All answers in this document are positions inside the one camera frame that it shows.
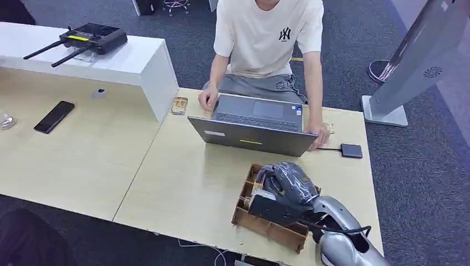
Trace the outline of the person's left hand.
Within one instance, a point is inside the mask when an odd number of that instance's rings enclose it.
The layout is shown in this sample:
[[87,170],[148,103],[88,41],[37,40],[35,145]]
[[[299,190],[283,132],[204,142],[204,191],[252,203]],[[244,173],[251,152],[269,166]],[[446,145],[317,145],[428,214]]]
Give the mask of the person's left hand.
[[304,126],[304,132],[317,136],[309,147],[310,151],[322,147],[328,142],[330,137],[330,132],[322,121],[309,120],[307,125]]

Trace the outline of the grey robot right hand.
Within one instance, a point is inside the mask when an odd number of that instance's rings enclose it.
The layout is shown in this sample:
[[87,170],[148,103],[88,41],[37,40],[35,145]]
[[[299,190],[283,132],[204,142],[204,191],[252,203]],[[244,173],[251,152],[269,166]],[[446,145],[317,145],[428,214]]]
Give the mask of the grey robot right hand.
[[294,206],[308,206],[321,193],[321,189],[312,183],[304,170],[290,161],[262,166],[255,182],[274,194],[276,199]]

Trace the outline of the person's right hand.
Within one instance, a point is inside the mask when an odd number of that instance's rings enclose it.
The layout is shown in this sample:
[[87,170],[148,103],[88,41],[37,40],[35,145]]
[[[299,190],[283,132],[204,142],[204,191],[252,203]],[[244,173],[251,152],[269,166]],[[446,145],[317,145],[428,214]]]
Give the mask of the person's right hand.
[[201,108],[205,111],[212,111],[218,98],[218,89],[216,87],[207,87],[198,95],[198,101]]

